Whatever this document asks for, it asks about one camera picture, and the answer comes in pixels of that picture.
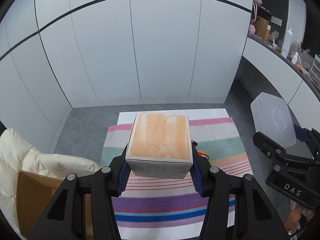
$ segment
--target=translucent plastic box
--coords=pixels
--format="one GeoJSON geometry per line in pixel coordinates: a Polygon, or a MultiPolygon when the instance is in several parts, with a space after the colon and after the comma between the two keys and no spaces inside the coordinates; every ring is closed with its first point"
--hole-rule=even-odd
{"type": "Polygon", "coordinates": [[[262,132],[283,148],[296,143],[291,114],[282,98],[262,92],[251,103],[251,111],[256,132],[262,132]]]}

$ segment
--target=blue stripe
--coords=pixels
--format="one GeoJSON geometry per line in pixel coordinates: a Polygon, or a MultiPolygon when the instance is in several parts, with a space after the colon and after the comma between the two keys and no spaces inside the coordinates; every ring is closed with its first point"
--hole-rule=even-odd
{"type": "Polygon", "coordinates": [[[206,210],[207,206],[191,208],[191,209],[184,209],[179,211],[171,211],[171,212],[155,212],[155,213],[129,213],[129,212],[115,212],[116,215],[123,215],[123,216],[137,216],[137,217],[153,217],[153,216],[170,216],[170,215],[177,215],[183,213],[191,213],[199,210],[206,210]]]}
{"type": "Polygon", "coordinates": [[[202,216],[205,214],[205,209],[190,212],[190,213],[183,213],[177,215],[169,215],[169,216],[147,216],[147,217],[137,217],[137,216],[123,216],[123,215],[116,215],[117,221],[126,221],[126,222],[161,222],[161,221],[171,221],[171,220],[180,220],[186,219],[191,217],[202,216]]]}
{"type": "MultiPolygon", "coordinates": [[[[233,206],[235,204],[234,198],[231,198],[229,200],[229,207],[233,206]]],[[[116,216],[120,217],[169,217],[172,215],[181,215],[181,214],[187,214],[192,213],[194,214],[197,211],[206,210],[207,206],[198,207],[198,208],[192,208],[192,209],[186,209],[186,210],[179,210],[179,211],[172,211],[172,212],[156,212],[156,213],[134,213],[134,212],[115,212],[116,216]]]]}

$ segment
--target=gray floor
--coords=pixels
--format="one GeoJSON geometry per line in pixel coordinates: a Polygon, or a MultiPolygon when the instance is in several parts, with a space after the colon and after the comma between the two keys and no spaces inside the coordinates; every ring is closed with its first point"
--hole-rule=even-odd
{"type": "Polygon", "coordinates": [[[269,169],[269,159],[253,144],[255,133],[250,104],[252,98],[235,80],[224,104],[162,104],[104,106],[72,109],[62,130],[55,153],[80,156],[100,163],[108,127],[116,125],[119,112],[153,111],[174,109],[225,108],[238,129],[247,152],[253,175],[267,193],[281,219],[285,221],[290,210],[288,198],[265,184],[269,169]]]}

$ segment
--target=cardboard box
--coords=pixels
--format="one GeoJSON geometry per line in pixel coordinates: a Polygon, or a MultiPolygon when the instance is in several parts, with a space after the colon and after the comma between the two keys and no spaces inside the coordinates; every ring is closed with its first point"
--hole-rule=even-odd
{"type": "Polygon", "coordinates": [[[136,176],[183,179],[193,165],[188,116],[138,113],[126,161],[136,176]]]}
{"type": "Polygon", "coordinates": [[[254,27],[256,28],[256,35],[259,36],[260,38],[264,38],[264,35],[267,31],[267,25],[269,24],[269,22],[258,16],[256,21],[253,23],[254,27]]]}
{"type": "MultiPolygon", "coordinates": [[[[36,173],[20,171],[17,183],[17,217],[20,233],[29,239],[43,209],[62,180],[36,173]]],[[[93,240],[91,195],[85,196],[85,224],[87,240],[93,240]]]]}

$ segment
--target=striped cloth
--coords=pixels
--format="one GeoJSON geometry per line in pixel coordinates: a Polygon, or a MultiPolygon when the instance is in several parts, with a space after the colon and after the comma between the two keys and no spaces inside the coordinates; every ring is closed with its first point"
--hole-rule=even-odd
{"type": "MultiPolygon", "coordinates": [[[[198,143],[197,150],[207,153],[213,166],[240,177],[245,173],[252,174],[232,118],[191,120],[189,124],[191,139],[198,143]]],[[[102,166],[109,165],[113,157],[122,154],[131,128],[132,124],[108,128],[101,155],[102,166]]],[[[230,195],[229,226],[234,223],[234,201],[234,195],[230,195]]],[[[123,239],[145,239],[150,236],[153,240],[164,237],[183,239],[199,236],[207,203],[208,199],[201,198],[195,191],[189,173],[184,179],[152,179],[131,173],[121,197],[113,198],[116,220],[123,239]],[[137,230],[140,228],[148,228],[144,230],[148,235],[140,234],[142,230],[137,230]],[[179,235],[174,232],[177,230],[181,231],[181,237],[167,237],[168,234],[179,235]]]]}

